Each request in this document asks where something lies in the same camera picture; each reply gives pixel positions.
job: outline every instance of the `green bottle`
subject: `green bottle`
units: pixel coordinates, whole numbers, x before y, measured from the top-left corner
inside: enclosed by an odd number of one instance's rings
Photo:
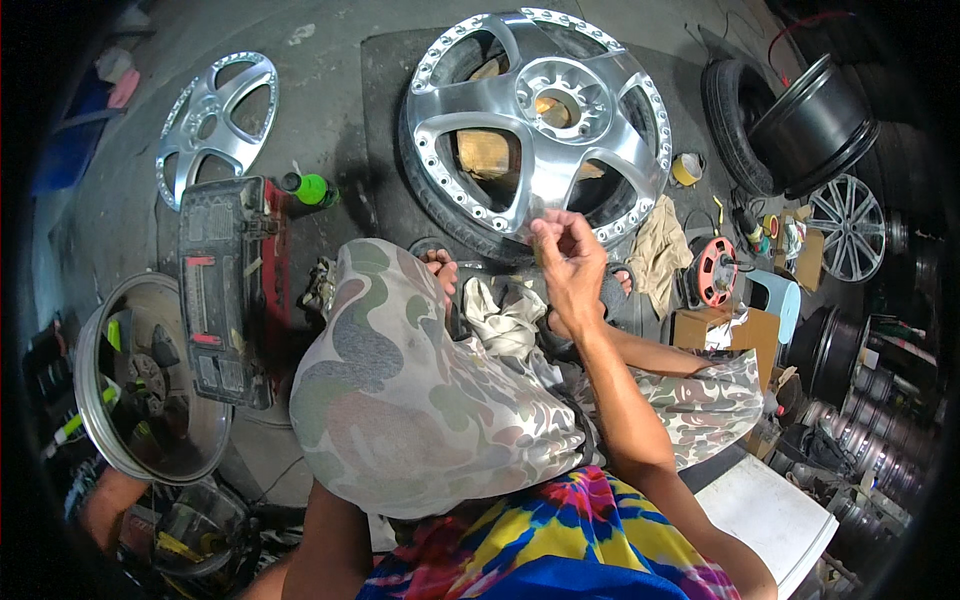
[[[330,208],[340,201],[340,190],[319,175],[287,173],[280,180],[280,189],[296,196],[302,203],[317,208]]]

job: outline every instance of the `tie-dye shirt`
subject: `tie-dye shirt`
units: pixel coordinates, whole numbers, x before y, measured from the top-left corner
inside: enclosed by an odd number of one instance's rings
[[[409,542],[384,558],[357,597],[513,596],[515,588],[491,588],[512,575],[519,579],[538,559],[541,565],[554,560],[547,557],[577,559],[620,575],[626,567],[647,586],[642,589],[658,592],[650,596],[672,590],[673,597],[692,600],[739,597],[723,569],[701,556],[649,500],[598,467],[578,468],[510,494],[478,519],[453,511],[425,520]],[[554,565],[550,572],[563,571]],[[566,583],[561,587],[570,591]],[[633,596],[637,587],[629,594],[603,590],[607,597]],[[550,591],[541,595],[559,597]]]

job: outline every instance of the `pink cloth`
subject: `pink cloth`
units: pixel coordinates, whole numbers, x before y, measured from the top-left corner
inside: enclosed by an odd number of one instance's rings
[[[107,108],[123,108],[133,96],[136,85],[140,83],[140,73],[134,68],[129,68],[120,76],[117,85],[110,91],[110,97],[107,99]]]

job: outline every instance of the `toolbox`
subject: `toolbox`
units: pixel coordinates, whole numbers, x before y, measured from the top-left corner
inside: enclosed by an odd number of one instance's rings
[[[289,325],[284,205],[263,177],[200,183],[180,201],[180,311],[199,396],[270,408],[262,357]]]

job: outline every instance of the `tape roll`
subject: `tape roll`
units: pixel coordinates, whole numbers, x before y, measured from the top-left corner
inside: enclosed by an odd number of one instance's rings
[[[704,158],[691,153],[677,155],[673,159],[670,173],[680,185],[693,185],[704,176]]]
[[[763,232],[772,240],[777,239],[780,233],[780,219],[777,215],[765,215],[763,217]]]

